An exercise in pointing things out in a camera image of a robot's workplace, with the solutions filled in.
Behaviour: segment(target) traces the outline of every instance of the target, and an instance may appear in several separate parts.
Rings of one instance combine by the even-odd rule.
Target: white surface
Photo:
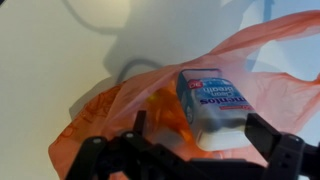
[[[7,0],[0,8],[1,179],[58,179],[47,148],[86,101],[116,81],[198,57],[266,17],[264,0],[69,1]],[[279,0],[272,8],[275,18],[320,4]],[[297,53],[291,42],[265,47],[258,59],[281,57],[276,69],[312,79],[319,66],[298,60],[319,63],[318,42],[296,41]],[[312,143],[320,139],[315,127],[304,133]]]

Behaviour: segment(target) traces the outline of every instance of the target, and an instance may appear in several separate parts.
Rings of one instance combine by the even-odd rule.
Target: bag handle
[[[245,28],[220,43],[208,55],[229,52],[234,55],[234,51],[240,50],[241,56],[247,57],[271,40],[296,39],[317,33],[320,33],[320,10],[295,13]]]

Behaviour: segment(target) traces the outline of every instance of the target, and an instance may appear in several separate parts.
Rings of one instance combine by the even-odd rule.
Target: red logo
[[[190,89],[197,89],[203,87],[203,83],[200,80],[190,80],[188,86]]]

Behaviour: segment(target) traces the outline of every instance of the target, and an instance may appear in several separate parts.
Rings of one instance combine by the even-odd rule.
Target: white wall
[[[114,83],[198,57],[249,25],[320,8],[317,0],[279,0],[265,11],[269,2],[7,0],[0,8],[1,179],[57,179],[49,144],[85,102]],[[313,79],[318,40],[270,43],[253,70]],[[303,135],[316,143],[313,126]]]

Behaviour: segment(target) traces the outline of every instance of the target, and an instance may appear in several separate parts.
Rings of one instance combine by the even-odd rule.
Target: orange plastic bag
[[[52,163],[63,179],[83,140],[90,136],[112,139],[132,129],[139,109],[148,111],[146,138],[164,143],[184,159],[245,158],[264,164],[253,147],[204,152],[196,147],[175,95],[177,74],[186,68],[219,68],[256,111],[279,131],[296,133],[320,107],[320,76],[302,81],[286,73],[246,72],[249,54],[270,40],[288,40],[320,32],[320,11],[285,16],[246,28],[208,54],[132,77],[86,104],[75,120],[49,147]],[[174,143],[163,136],[175,137]]]

